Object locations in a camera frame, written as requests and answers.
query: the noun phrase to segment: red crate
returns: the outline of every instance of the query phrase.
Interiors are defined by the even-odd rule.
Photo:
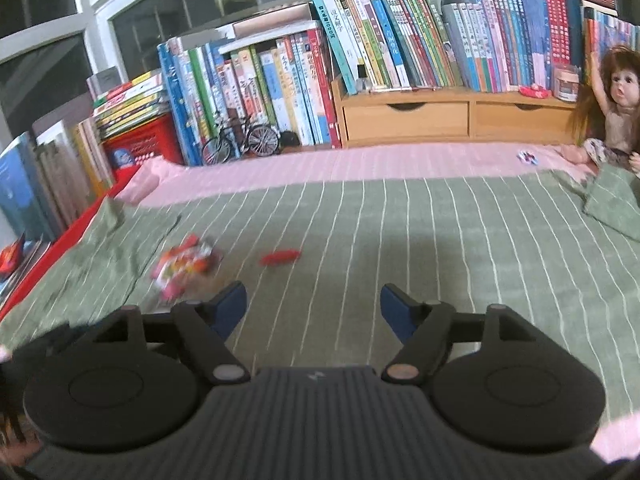
[[[140,166],[155,156],[162,156],[164,160],[176,164],[184,163],[171,114],[108,139],[102,146],[115,170],[132,164]]]

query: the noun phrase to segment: drawer handle cutout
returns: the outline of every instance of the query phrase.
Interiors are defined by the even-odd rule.
[[[517,104],[516,106],[524,111],[524,112],[530,112],[532,110],[540,110],[540,108],[542,108],[542,105],[523,105],[523,104]]]
[[[398,103],[395,105],[387,105],[399,112],[410,112],[411,110],[417,110],[422,108],[426,103]]]

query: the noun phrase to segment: doll's face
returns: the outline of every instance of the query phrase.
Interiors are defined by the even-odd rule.
[[[638,75],[632,70],[611,74],[611,98],[620,106],[636,108],[640,104]]]

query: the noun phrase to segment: black round object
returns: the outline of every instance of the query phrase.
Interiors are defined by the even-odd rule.
[[[93,344],[52,357],[24,391],[24,411],[57,446],[113,452],[144,446],[196,409],[184,365],[129,345]]]
[[[444,419],[476,442],[511,452],[553,452],[587,443],[598,428],[603,387],[564,351],[501,345],[459,357],[431,383]]]

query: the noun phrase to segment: ribbed black surface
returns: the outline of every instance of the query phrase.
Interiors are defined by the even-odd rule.
[[[83,455],[46,447],[43,480],[584,480],[588,448],[547,456],[485,449],[449,429],[412,386],[371,368],[270,368],[214,389],[176,433],[143,449]]]

